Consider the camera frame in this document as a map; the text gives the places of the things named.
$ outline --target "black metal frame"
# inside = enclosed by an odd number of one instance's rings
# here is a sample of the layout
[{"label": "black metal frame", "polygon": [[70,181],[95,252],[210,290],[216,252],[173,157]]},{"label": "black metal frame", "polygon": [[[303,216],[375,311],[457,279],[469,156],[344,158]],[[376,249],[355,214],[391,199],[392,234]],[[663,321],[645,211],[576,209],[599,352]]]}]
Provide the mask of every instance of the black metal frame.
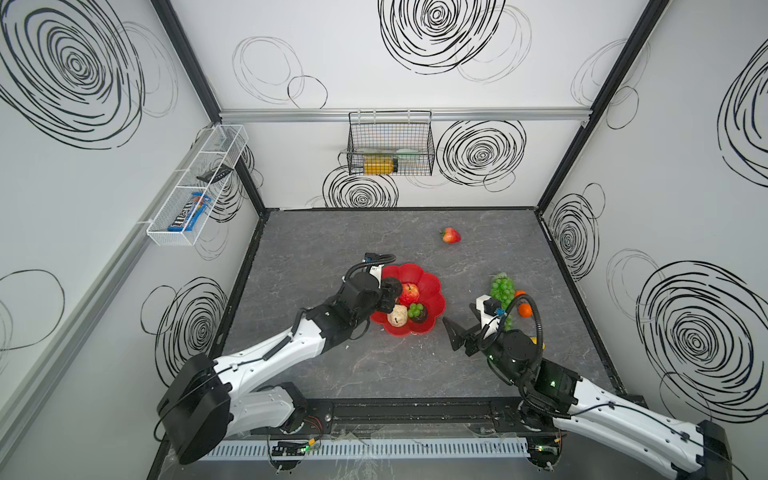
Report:
[{"label": "black metal frame", "polygon": [[592,135],[594,129],[598,126],[603,112],[608,108],[611,103],[616,90],[618,90],[621,82],[624,81],[624,77],[632,67],[635,58],[640,54],[640,50],[645,45],[645,41],[648,39],[650,33],[656,27],[656,24],[661,18],[661,14],[664,13],[664,9],[669,5],[670,0],[650,0],[646,5],[643,15],[640,16],[640,20],[634,26],[632,35],[629,36],[627,43],[624,45],[624,49],[621,51],[619,58],[616,60],[614,67],[611,69],[611,73],[603,83],[603,87],[600,89],[600,93],[594,99],[592,104],[592,115],[589,117],[589,122],[583,128],[579,128],[571,145],[565,151],[563,160],[558,165],[558,169],[552,175],[552,179],[549,180],[549,185],[544,190],[544,194],[541,195],[541,199],[538,201],[538,209],[540,211],[547,210],[547,207],[554,199],[555,194],[571,171],[571,167],[581,153],[581,149],[587,144],[587,140]]},{"label": "black metal frame", "polygon": [[[203,104],[209,118],[213,122],[221,121],[221,110],[218,102],[214,96],[212,89],[210,88],[200,63],[197,61],[197,57],[192,50],[190,42],[184,33],[184,29],[181,26],[179,18],[173,6],[170,4],[170,0],[151,0],[152,5],[157,12],[157,16],[160,18],[171,43],[176,49],[181,64],[187,72],[187,75],[192,82],[192,85],[197,92],[197,96],[200,98],[200,102]],[[549,185],[545,189],[544,194],[538,202],[536,207],[413,207],[413,208],[372,208],[363,210],[533,210],[538,218],[539,225],[542,233],[545,235],[552,255],[560,267],[561,274],[565,279],[568,289],[576,303],[576,306],[581,314],[584,324],[590,334],[592,342],[598,351],[605,369],[608,372],[608,376],[611,380],[611,384],[616,390],[618,395],[625,395],[626,390],[624,384],[621,382],[616,369],[611,361],[610,356],[605,349],[599,333],[595,329],[592,318],[587,311],[587,307],[581,298],[580,293],[576,287],[575,282],[571,278],[568,272],[565,261],[558,248],[552,243],[549,230],[541,218],[542,213],[552,202],[555,194],[563,183],[563,180],[568,175],[568,171],[573,166],[574,162],[581,153],[581,150],[586,145],[588,138],[591,136],[594,129],[597,127],[602,114],[611,102],[616,90],[619,88],[621,82],[624,80],[624,76],[629,71],[631,65],[634,63],[635,58],[640,53],[645,41],[650,33],[653,31],[659,18],[661,17],[664,9],[669,4],[670,0],[650,0],[643,11],[640,20],[635,25],[632,34],[627,40],[627,44],[624,46],[616,64],[611,69],[611,73],[608,75],[607,80],[603,84],[600,93],[595,99],[592,105],[592,115],[586,126],[579,129],[578,133],[574,137],[571,145],[568,147],[562,161],[558,165],[558,169],[555,171]],[[243,183],[249,198],[253,203],[253,207],[256,209],[259,215],[259,223],[257,228],[253,232],[250,245],[243,263],[240,266],[240,271],[235,280],[235,286],[232,294],[230,295],[229,302],[227,303],[227,309],[223,316],[220,327],[217,331],[217,341],[211,349],[210,354],[215,357],[221,355],[223,351],[223,345],[226,341],[227,334],[234,320],[235,313],[237,311],[240,298],[243,295],[245,283],[247,281],[248,274],[253,264],[253,259],[256,256],[256,251],[259,247],[259,242],[263,234],[263,230],[267,220],[269,220],[270,210],[265,207],[264,202],[259,195],[256,188],[256,184],[253,182],[253,178],[247,171],[245,166],[238,162],[236,165],[236,171],[240,181]],[[345,208],[317,208],[314,211],[360,211],[361,209],[345,209]],[[333,423],[350,423],[356,422],[359,424],[384,424],[384,423],[430,423],[430,422],[453,422],[453,423],[466,423],[467,421],[476,422],[490,422],[494,426],[494,430],[497,432],[520,432],[525,436],[536,435],[533,432],[529,432],[525,427],[519,425],[519,423],[504,422],[504,419],[513,419],[513,410],[516,409],[517,403],[519,403],[518,397],[505,397],[505,398],[464,398],[464,399],[311,399],[309,400],[310,410],[316,413],[319,419],[324,421],[325,414],[322,416],[322,412],[328,412],[331,414],[331,422],[329,423],[329,431],[333,428]],[[542,432],[539,435],[551,435],[550,432]],[[157,450],[157,454],[152,463],[151,469],[147,475],[147,480],[156,480],[163,465],[163,461],[170,448],[170,442],[164,438],[160,444],[160,448]]]}]

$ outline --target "robotic arm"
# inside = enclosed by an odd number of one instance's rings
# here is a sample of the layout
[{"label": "robotic arm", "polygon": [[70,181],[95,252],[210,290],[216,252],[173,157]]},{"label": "robotic arm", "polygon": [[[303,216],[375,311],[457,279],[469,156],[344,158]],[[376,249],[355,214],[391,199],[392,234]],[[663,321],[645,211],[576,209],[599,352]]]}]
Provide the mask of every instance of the robotic arm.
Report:
[{"label": "robotic arm", "polygon": [[198,460],[238,432],[260,427],[296,431],[306,415],[306,400],[293,384],[253,389],[344,343],[375,311],[391,313],[402,285],[396,278],[382,280],[381,272],[382,265],[394,261],[393,255],[367,253],[365,261],[347,271],[336,294],[312,309],[300,309],[290,329],[213,361],[202,353],[187,360],[157,406],[179,462]]},{"label": "robotic arm", "polygon": [[[502,331],[506,316],[523,300],[533,311],[535,341],[519,329]],[[443,318],[452,347],[456,351],[464,346],[468,356],[482,352],[502,382],[518,387],[519,419],[530,430],[554,427],[579,433],[667,478],[731,479],[730,450],[719,425],[707,420],[694,425],[660,415],[542,359],[541,320],[530,296],[515,297],[503,310],[497,299],[484,295],[470,309],[480,321],[471,329]]]}]

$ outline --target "orange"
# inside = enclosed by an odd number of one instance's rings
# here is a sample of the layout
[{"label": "orange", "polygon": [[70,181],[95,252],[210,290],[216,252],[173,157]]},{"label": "orange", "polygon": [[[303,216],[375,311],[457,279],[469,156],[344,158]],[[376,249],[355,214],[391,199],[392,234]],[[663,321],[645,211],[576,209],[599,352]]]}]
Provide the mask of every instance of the orange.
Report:
[{"label": "orange", "polygon": [[528,305],[527,303],[523,303],[518,307],[518,313],[520,314],[520,316],[524,316],[527,318],[533,315],[533,310],[531,310],[530,305]]}]

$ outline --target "wire basket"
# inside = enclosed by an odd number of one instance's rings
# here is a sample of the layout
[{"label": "wire basket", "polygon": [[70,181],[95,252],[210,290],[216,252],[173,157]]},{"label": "wire basket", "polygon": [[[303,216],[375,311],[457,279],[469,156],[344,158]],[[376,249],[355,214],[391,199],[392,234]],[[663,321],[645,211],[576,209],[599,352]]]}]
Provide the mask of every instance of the wire basket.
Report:
[{"label": "wire basket", "polygon": [[[147,235],[157,245],[194,245],[221,192],[237,175],[235,164],[248,142],[243,125],[220,124],[207,135],[203,147],[147,228]],[[219,173],[226,176],[216,180]]]},{"label": "wire basket", "polygon": [[432,175],[432,112],[350,113],[349,140],[342,153],[350,175]]}]

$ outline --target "black corner post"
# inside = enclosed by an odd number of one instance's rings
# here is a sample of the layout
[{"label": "black corner post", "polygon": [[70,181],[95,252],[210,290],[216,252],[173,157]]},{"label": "black corner post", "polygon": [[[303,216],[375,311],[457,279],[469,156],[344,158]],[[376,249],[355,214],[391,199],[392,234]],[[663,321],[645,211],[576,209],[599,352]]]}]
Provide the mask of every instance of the black corner post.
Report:
[{"label": "black corner post", "polygon": [[[203,69],[200,66],[200,62],[197,61],[197,57],[192,50],[192,45],[187,38],[187,34],[184,33],[184,28],[181,26],[178,16],[174,7],[170,4],[170,0],[151,0],[154,10],[157,12],[157,16],[160,18],[160,22],[165,28],[165,32],[170,38],[170,43],[174,45],[179,60],[181,61],[184,70],[187,72],[187,76],[192,82],[194,90],[197,92],[197,96],[200,99],[200,103],[203,104],[206,113],[210,121],[217,123],[221,122],[221,108],[216,101],[214,91],[211,90],[208,81],[205,78]],[[253,208],[259,214],[259,217],[266,219],[267,210],[264,206],[263,200],[259,195],[259,191],[256,189],[256,184],[253,182],[253,178],[250,176],[250,172],[243,165],[243,162],[237,162],[235,164],[235,171],[240,178],[240,182],[245,187],[246,193],[250,201],[253,203]]]},{"label": "black corner post", "polygon": [[568,171],[573,166],[574,162],[581,153],[581,149],[586,145],[587,140],[592,135],[592,132],[597,127],[598,122],[603,116],[605,109],[611,103],[616,90],[618,90],[621,82],[624,81],[624,77],[632,67],[635,58],[640,54],[640,50],[645,45],[645,41],[648,39],[650,33],[654,30],[661,14],[664,13],[664,9],[669,5],[670,0],[650,0],[646,5],[643,15],[640,16],[640,20],[634,26],[632,35],[629,36],[627,43],[624,45],[624,49],[621,51],[619,58],[616,60],[614,67],[611,69],[611,73],[603,83],[603,87],[600,89],[600,93],[594,99],[592,104],[592,115],[589,117],[589,122],[579,129],[578,133],[571,141],[571,145],[565,151],[565,156],[560,162],[558,169],[555,171],[552,179],[549,180],[544,194],[538,201],[538,212],[543,214],[549,204],[552,202],[555,194],[568,175]]}]

